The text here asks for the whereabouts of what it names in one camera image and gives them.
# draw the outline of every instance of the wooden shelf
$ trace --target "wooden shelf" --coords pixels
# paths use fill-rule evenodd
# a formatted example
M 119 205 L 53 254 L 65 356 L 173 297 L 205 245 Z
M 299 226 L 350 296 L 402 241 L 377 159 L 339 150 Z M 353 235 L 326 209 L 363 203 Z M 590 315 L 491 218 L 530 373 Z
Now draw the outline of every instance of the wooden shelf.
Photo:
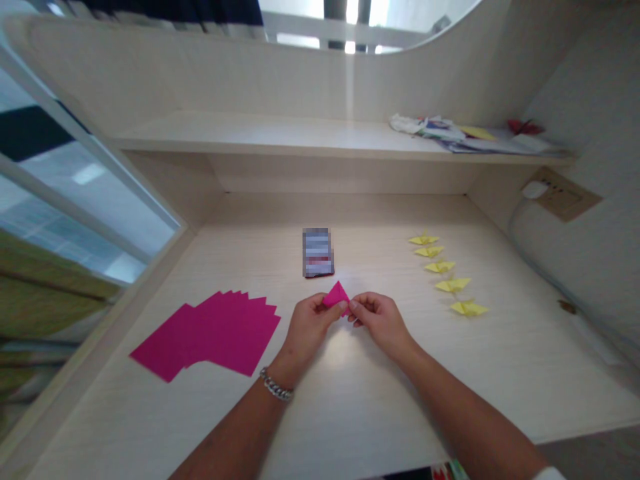
M 297 155 L 448 163 L 571 165 L 573 158 L 452 154 L 382 122 L 177 111 L 114 136 L 126 150 Z

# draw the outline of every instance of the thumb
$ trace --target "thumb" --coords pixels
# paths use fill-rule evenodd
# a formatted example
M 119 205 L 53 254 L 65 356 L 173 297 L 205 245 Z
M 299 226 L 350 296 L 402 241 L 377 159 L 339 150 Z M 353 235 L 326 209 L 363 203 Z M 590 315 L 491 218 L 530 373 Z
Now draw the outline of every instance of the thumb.
M 369 326 L 375 316 L 375 313 L 364 308 L 362 304 L 356 302 L 356 300 L 351 300 L 351 302 L 349 302 L 349 310 L 351 310 L 351 313 L 354 314 L 354 316 L 366 327 Z
M 336 303 L 329 310 L 322 314 L 322 322 L 324 322 L 325 326 L 329 326 L 342 315 L 347 309 L 347 302 L 342 300 L 341 302 Z

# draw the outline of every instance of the electrical outlet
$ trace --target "electrical outlet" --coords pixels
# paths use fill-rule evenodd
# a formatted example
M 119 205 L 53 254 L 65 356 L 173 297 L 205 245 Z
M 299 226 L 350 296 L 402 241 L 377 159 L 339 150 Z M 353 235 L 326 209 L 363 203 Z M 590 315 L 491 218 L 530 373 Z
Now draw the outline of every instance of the electrical outlet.
M 549 187 L 535 201 L 564 222 L 582 215 L 602 200 L 599 195 L 546 167 L 534 173 L 528 182 L 530 181 L 539 181 Z

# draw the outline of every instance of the pink origami paper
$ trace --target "pink origami paper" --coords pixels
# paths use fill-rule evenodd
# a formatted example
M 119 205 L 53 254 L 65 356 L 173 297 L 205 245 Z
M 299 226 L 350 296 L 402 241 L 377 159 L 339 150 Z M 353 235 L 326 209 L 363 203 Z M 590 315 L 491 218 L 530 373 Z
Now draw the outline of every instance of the pink origami paper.
M 195 308 L 183 305 L 130 356 L 166 382 L 202 361 L 250 377 L 280 321 L 275 310 L 266 297 L 217 292 Z
M 342 300 L 346 301 L 348 304 L 349 296 L 347 295 L 347 292 L 345 292 L 344 288 L 342 288 L 342 284 L 337 281 L 331 291 L 325 296 L 324 300 L 322 300 L 322 303 L 331 308 Z M 342 314 L 342 317 L 350 314 L 351 312 L 347 308 L 347 310 Z
M 184 324 L 193 315 L 193 307 L 182 305 L 153 332 L 130 357 L 154 372 L 165 382 L 170 382 L 185 367 L 185 351 L 180 346 Z

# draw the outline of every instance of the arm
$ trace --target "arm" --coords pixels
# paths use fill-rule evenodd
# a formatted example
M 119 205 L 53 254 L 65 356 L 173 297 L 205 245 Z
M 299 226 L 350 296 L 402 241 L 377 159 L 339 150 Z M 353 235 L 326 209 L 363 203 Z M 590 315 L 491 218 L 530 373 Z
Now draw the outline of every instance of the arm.
M 549 466 L 514 424 L 420 348 L 392 299 L 362 293 L 349 308 L 354 327 L 366 326 L 414 384 L 470 478 L 531 480 Z
M 282 388 L 293 389 L 309 368 L 329 326 L 344 313 L 346 302 L 330 309 L 326 294 L 300 301 L 287 338 L 267 374 Z M 273 434 L 287 404 L 274 397 L 261 379 L 173 472 L 170 480 L 254 479 L 260 472 Z

